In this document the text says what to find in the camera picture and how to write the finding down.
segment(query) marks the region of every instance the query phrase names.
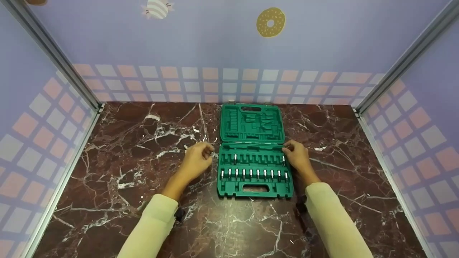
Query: light green sleeve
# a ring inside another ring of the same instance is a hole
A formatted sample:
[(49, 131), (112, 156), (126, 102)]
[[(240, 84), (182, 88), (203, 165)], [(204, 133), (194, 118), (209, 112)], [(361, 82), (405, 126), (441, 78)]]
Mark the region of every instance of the light green sleeve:
[(306, 207), (330, 258), (373, 258), (335, 192), (326, 183), (306, 187)]
[(127, 238), (118, 258), (155, 258), (174, 225), (177, 201), (155, 194)]

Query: green tool case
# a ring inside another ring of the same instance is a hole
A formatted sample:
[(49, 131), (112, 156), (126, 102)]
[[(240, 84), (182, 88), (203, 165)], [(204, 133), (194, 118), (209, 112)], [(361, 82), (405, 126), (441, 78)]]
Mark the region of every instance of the green tool case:
[[(291, 169), (282, 152), (285, 132), (278, 107), (223, 104), (220, 137), (218, 195), (292, 197)], [(247, 191), (244, 187), (266, 191)]]

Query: donut illustration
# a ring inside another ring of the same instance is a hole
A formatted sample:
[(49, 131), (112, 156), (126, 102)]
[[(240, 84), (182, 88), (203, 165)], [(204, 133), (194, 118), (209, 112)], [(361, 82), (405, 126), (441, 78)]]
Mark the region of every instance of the donut illustration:
[(169, 11), (173, 11), (174, 3), (169, 3), (168, 0), (148, 0), (146, 6), (142, 6), (142, 15), (147, 19), (164, 19)]
[(284, 29), (285, 14), (276, 7), (271, 7), (260, 13), (257, 19), (258, 33), (264, 38), (272, 38)]

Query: wall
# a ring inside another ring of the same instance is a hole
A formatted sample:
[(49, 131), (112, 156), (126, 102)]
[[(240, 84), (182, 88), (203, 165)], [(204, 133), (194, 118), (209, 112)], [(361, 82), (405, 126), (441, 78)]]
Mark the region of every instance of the wall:
[[(448, 3), (177, 0), (163, 19), (147, 15), (160, 1), (31, 9), (102, 101), (356, 106)], [(257, 19), (271, 7), (285, 25), (266, 38)]]
[(0, 257), (19, 257), (94, 113), (0, 4)]
[(459, 253), (459, 22), (364, 115), (438, 258)]

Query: table top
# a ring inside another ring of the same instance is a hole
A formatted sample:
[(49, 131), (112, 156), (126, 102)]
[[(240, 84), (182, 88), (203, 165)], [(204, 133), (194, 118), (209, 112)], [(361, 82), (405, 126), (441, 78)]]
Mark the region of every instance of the table top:
[[(286, 138), (308, 147), (318, 176), (337, 193), (373, 255), (425, 257), (352, 108), (279, 107)], [(34, 257), (114, 258), (142, 208), (180, 165), (185, 147), (206, 140), (218, 152), (220, 109), (107, 103)], [(328, 257), (301, 205), (298, 179), (290, 200), (219, 198), (217, 155), (180, 199), (186, 215), (158, 257)]]

